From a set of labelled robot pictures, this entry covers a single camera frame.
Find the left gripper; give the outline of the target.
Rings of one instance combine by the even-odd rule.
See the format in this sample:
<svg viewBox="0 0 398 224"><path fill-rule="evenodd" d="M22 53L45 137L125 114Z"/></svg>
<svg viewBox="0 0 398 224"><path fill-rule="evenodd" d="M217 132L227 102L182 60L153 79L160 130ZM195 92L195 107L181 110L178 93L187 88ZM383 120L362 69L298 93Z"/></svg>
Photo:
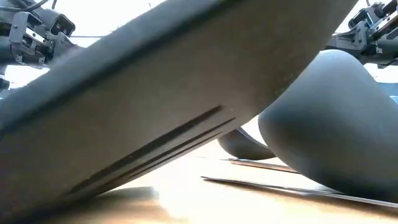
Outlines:
<svg viewBox="0 0 398 224"><path fill-rule="evenodd" d="M83 49L63 32L48 33L46 40L34 30L41 24L29 12L17 12L7 22L0 20L0 66L52 67L63 55Z"/></svg>

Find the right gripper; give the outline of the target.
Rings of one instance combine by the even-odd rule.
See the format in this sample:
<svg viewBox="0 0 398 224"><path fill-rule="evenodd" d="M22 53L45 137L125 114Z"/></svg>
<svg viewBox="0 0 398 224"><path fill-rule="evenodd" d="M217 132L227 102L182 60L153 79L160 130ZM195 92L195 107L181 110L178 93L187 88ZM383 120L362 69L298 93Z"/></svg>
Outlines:
<svg viewBox="0 0 398 224"><path fill-rule="evenodd" d="M368 4L374 25L361 21L365 27L366 48L356 32L334 34L325 45L325 50L342 50L358 56L362 63L373 63L378 67L398 67L398 2L374 2Z"/></svg>

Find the black plastic ladle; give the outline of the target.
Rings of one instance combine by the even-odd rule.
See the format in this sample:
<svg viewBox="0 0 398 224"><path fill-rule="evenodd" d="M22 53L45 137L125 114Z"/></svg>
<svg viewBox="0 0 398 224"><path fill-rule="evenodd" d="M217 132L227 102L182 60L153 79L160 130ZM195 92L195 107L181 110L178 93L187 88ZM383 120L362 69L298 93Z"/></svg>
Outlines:
<svg viewBox="0 0 398 224"><path fill-rule="evenodd" d="M398 202L398 103L352 55L321 51L258 126L299 174L344 194Z"/></svg>

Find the black slotted spatula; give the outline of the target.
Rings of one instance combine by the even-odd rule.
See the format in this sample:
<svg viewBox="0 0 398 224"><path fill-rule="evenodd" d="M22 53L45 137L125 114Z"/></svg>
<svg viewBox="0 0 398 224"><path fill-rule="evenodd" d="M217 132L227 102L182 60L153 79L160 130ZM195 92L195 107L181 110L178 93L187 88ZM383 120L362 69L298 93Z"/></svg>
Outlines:
<svg viewBox="0 0 398 224"><path fill-rule="evenodd" d="M357 0L165 0L0 100L0 224L107 192L242 126Z"/></svg>

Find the black plastic serving spoon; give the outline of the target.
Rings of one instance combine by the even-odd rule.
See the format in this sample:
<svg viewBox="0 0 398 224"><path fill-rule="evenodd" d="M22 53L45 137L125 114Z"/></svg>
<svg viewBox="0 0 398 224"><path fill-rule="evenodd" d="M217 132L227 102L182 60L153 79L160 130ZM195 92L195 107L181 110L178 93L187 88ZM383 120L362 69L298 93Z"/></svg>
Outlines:
<svg viewBox="0 0 398 224"><path fill-rule="evenodd" d="M276 157L268 146L255 140L243 128L234 129L217 141L225 152L238 159L264 160Z"/></svg>

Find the cream-handled knife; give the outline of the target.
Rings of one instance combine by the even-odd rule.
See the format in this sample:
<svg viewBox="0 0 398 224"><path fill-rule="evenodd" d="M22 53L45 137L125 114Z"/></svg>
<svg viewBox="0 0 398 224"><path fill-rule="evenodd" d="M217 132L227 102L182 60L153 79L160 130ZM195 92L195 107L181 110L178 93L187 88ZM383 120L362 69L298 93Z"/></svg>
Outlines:
<svg viewBox="0 0 398 224"><path fill-rule="evenodd" d="M257 182L248 182L248 181L243 181L243 180L223 179L223 178L215 178L215 177L207 177L207 176L202 176L202 178L208 179L208 180L220 181L220 182L227 182L227 183L232 183L232 184L243 184L243 185L250 185L253 187L263 187L263 188L269 188L269 189L277 189L277 190L285 190L285 191L292 191L292 192L299 192L299 193L306 193L306 194L314 194L314 195L319 195L319 196L324 196L324 197L338 198L338 199L350 200L350 201L361 202L361 203L369 203L369 204L373 204L373 205L380 205L380 206L390 207L390 208L398 208L398 203L387 202L387 201L382 201L382 200L374 200L374 199L368 199L368 198L362 198L362 197L355 197L355 196L345 195L345 194L336 193L336 192L329 192L329 191L324 191L324 190L310 190L310 189L301 189L301 188L296 188L296 187L284 187L284 186L279 186L279 185L268 185L268 184L260 184Z"/></svg>

